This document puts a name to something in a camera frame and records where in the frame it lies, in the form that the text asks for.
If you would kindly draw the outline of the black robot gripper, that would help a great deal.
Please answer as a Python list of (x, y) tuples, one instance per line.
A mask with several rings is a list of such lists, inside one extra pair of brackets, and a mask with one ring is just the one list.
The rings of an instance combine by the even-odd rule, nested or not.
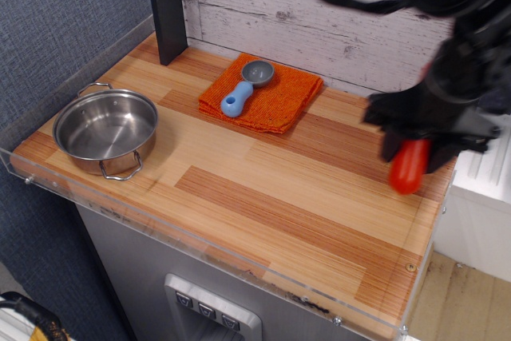
[(417, 85), (369, 96), (363, 120), (385, 130), (382, 159), (391, 162), (404, 140), (432, 139), (430, 174), (462, 151), (486, 150), (501, 129), (477, 111), (477, 104), (498, 83), (500, 69), (500, 48), (451, 38), (440, 45)]

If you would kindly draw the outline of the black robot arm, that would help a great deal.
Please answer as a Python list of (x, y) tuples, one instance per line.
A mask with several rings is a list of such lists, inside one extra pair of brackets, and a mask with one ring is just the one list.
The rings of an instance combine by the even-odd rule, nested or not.
[(454, 20), (417, 85), (369, 98), (364, 120), (384, 133), (391, 180), (435, 172), (498, 138), (489, 116), (510, 111), (510, 0), (323, 1), (371, 14), (415, 8)]

